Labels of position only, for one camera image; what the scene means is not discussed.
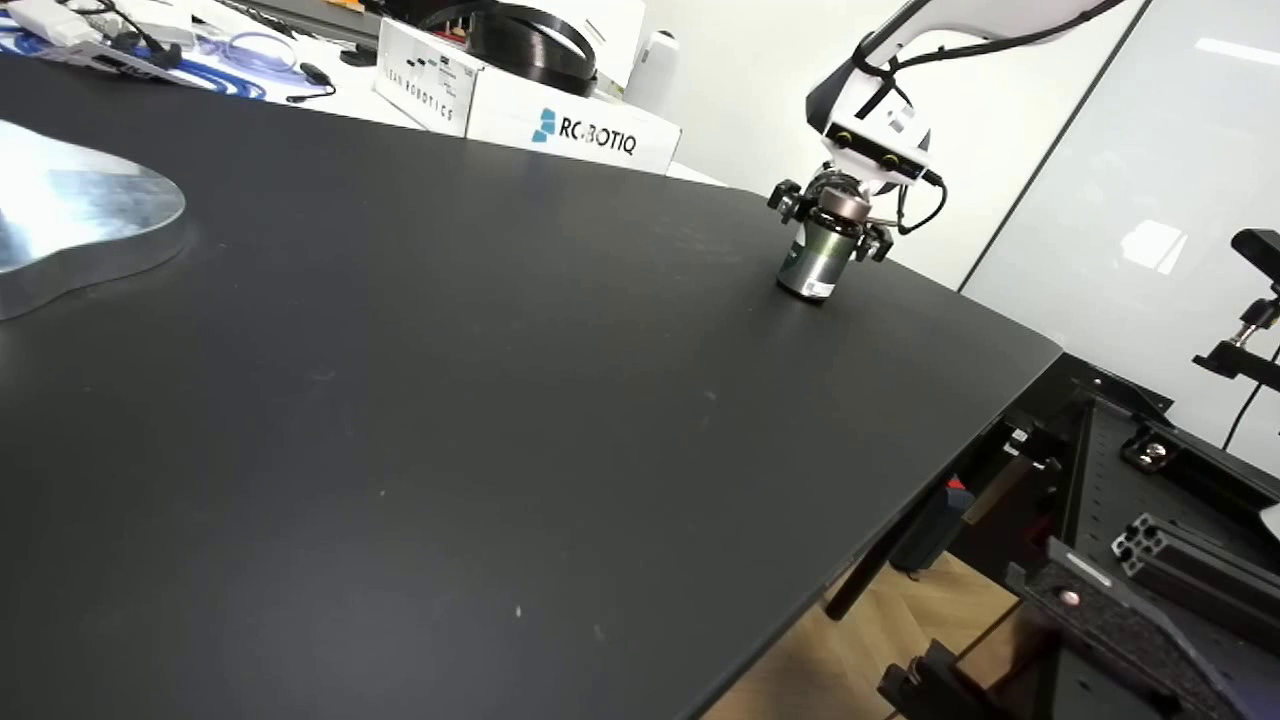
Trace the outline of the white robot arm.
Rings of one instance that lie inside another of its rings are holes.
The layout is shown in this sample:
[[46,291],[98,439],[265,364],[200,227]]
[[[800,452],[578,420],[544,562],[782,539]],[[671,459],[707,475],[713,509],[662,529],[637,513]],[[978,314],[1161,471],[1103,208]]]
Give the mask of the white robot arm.
[[807,180],[780,180],[769,208],[782,225],[842,234],[860,260],[882,260],[898,237],[946,208],[931,167],[931,125],[903,73],[1054,40],[1119,0],[903,0],[805,97],[805,125],[829,162]]

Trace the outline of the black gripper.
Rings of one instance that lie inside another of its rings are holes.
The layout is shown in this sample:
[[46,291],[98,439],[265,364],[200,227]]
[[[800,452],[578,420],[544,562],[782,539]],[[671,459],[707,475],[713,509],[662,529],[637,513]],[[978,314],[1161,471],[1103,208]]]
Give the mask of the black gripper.
[[[822,212],[837,212],[837,217],[860,217],[860,212],[873,208],[875,197],[898,193],[898,187],[908,187],[908,175],[882,172],[882,167],[873,167],[873,165],[860,165],[860,162],[822,162],[819,172],[815,172],[815,206]],[[769,208],[782,225],[807,221],[810,217],[810,187],[795,184],[795,180],[780,180],[769,193]],[[882,260],[892,251],[892,245],[897,245],[897,225],[892,221],[868,221],[860,227],[854,256],[860,260]]]

